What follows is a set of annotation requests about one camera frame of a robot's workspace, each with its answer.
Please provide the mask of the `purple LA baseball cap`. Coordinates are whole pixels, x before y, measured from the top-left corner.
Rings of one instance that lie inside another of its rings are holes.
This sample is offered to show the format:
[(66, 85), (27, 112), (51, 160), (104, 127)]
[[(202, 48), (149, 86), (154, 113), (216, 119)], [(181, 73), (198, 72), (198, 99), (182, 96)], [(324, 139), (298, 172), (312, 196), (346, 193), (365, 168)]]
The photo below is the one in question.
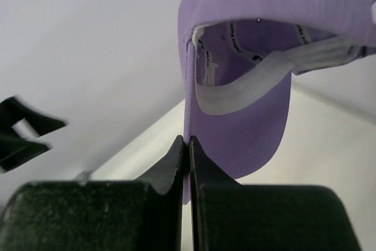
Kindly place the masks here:
[(184, 141), (231, 178), (262, 168), (286, 127), (291, 77), (375, 54), (375, 0), (182, 0)]

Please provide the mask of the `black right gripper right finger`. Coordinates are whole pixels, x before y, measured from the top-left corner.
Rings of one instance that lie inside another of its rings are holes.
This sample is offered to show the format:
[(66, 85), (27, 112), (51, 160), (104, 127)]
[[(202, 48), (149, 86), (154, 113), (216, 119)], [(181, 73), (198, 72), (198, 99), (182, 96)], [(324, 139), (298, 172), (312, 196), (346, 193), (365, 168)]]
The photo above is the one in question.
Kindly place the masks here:
[(340, 198), (312, 185), (242, 185), (189, 142), (194, 250), (332, 250), (361, 246)]

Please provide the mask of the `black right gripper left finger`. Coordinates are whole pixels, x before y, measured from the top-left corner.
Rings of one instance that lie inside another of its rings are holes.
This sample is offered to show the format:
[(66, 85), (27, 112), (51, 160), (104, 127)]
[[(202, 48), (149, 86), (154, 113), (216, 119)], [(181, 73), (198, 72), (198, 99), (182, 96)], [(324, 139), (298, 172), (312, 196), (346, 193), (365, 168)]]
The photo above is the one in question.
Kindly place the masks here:
[(1, 250), (180, 250), (184, 142), (135, 180), (29, 182), (1, 216)]

